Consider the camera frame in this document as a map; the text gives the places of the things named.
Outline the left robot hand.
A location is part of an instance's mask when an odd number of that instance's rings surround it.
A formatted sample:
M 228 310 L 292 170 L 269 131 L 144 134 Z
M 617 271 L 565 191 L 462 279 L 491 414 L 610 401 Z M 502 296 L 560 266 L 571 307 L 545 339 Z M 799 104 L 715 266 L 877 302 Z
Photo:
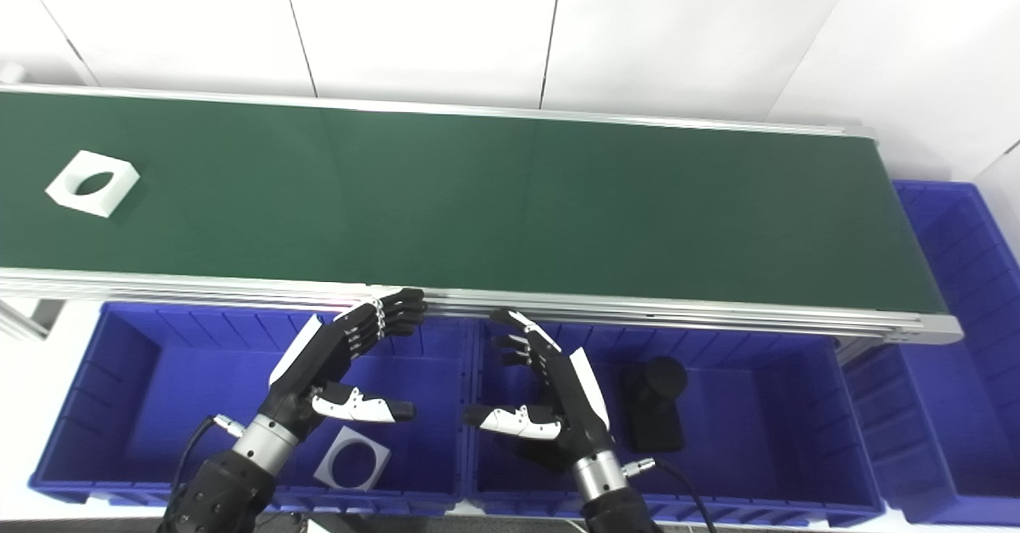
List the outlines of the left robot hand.
M 343 383 L 353 360 L 387 337 L 407 337 L 422 325 L 429 305 L 418 288 L 390 289 L 357 301 L 324 322 L 311 316 L 270 375 L 258 413 L 299 441 L 332 417 L 343 421 L 403 423 L 418 414 L 414 403 L 386 399 Z

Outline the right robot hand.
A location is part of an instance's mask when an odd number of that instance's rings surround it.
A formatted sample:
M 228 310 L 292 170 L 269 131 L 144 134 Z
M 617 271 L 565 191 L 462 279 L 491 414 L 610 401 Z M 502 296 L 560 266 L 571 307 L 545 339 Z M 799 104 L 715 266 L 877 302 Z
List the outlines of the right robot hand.
M 539 399 L 531 405 L 466 406 L 462 421 L 492 433 L 554 443 L 573 465 L 597 461 L 611 452 L 614 440 L 607 425 L 604 403 L 594 399 L 598 383 L 590 368 L 580 373 L 580 353 L 565 355 L 542 326 L 521 312 L 497 308 L 489 314 L 495 323 L 516 332 L 499 335 L 492 344 L 505 349 L 506 366 L 527 366 L 539 382 Z

